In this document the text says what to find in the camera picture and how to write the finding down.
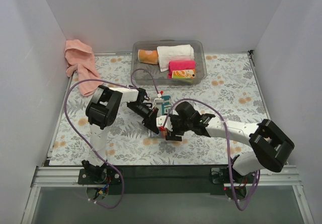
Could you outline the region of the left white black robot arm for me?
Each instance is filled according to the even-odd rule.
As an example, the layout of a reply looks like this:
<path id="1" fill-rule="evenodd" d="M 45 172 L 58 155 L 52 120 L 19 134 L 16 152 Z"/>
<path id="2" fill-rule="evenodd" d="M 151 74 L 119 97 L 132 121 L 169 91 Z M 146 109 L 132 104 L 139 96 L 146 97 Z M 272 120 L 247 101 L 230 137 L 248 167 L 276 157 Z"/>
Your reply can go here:
<path id="1" fill-rule="evenodd" d="M 159 134 L 156 126 L 158 109 L 152 106 L 146 90 L 99 86 L 86 108 L 91 132 L 91 152 L 89 157 L 82 161 L 86 176 L 97 184 L 103 183 L 107 178 L 107 164 L 104 162 L 107 135 L 122 103 L 126 103 L 130 110 L 142 117 L 144 127 Z"/>

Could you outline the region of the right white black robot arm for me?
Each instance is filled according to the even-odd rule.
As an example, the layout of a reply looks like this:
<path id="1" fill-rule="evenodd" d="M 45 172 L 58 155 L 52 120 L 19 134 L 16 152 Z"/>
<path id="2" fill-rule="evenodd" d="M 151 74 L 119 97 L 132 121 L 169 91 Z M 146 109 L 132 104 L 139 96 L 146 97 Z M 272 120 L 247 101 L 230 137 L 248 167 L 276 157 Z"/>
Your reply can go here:
<path id="1" fill-rule="evenodd" d="M 181 141 L 187 131 L 196 135 L 224 138 L 245 144 L 252 152 L 230 158 L 230 165 L 220 171 L 223 177 L 240 182 L 246 175 L 261 169 L 279 173 L 294 150 L 293 141 L 272 121 L 260 123 L 224 121 L 218 114 L 201 114 L 187 102 L 176 106 L 176 114 L 157 118 L 156 125 L 166 130 L 166 140 Z"/>

